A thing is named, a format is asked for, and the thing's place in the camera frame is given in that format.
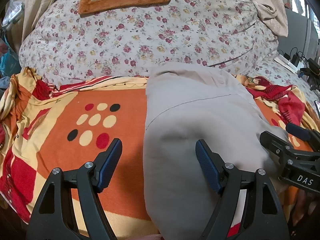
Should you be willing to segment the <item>window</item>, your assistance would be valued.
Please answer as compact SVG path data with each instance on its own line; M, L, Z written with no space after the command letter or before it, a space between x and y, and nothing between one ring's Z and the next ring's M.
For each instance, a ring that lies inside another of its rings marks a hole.
M292 11L309 18L309 8L305 0L291 0Z

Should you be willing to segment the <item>floral white quilt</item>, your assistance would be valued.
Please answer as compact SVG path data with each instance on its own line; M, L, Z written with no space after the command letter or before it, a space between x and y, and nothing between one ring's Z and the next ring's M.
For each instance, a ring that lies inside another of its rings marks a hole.
M306 81L275 62L278 38L251 0L171 0L85 17L79 2L57 0L20 47L21 66L35 68L47 83L147 76L172 61L263 76L297 86L309 103L319 99Z

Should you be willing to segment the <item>beige curtain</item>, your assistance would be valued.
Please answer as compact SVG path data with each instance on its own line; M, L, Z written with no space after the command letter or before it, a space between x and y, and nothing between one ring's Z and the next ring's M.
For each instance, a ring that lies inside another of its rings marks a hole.
M260 20L277 36L287 37L289 27L283 0L251 0Z

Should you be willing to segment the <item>beige jacket with striped cuffs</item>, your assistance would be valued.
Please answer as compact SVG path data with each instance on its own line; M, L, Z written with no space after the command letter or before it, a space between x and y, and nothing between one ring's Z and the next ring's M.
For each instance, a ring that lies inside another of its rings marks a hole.
M195 153L198 140L237 168L263 168L277 193L276 156L261 146L272 126L247 89L228 72L168 62L150 72L143 144L144 197L148 215L164 239L198 239L217 204Z

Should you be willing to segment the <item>orange red patterned blanket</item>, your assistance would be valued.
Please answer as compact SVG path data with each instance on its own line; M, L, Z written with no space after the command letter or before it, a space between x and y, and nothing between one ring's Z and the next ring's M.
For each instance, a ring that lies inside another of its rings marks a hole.
M274 85L262 76L231 75L252 95L272 126L286 131L286 125L292 123L319 132L318 114L297 86ZM108 187L98 195L106 218L116 239L164 239L147 213L144 197L149 76L101 76L55 88L27 67L10 78L1 98L1 195L21 220L29 225L54 168L76 170L94 161L118 138L123 145L120 159ZM307 142L287 135L293 157L319 154ZM277 195L289 239L319 238L319 207L309 207L318 203L319 194L284 184L286 190ZM72 189L71 193L79 231L87 236L78 191Z

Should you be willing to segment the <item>cluttered desk with equipment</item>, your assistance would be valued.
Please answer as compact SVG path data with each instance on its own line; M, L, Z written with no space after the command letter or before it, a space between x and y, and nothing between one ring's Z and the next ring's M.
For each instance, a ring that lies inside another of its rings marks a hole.
M293 74L297 74L300 79L305 78L311 91L319 91L319 64L312 58L307 59L297 47L293 47L289 54L280 50L280 54L273 60Z

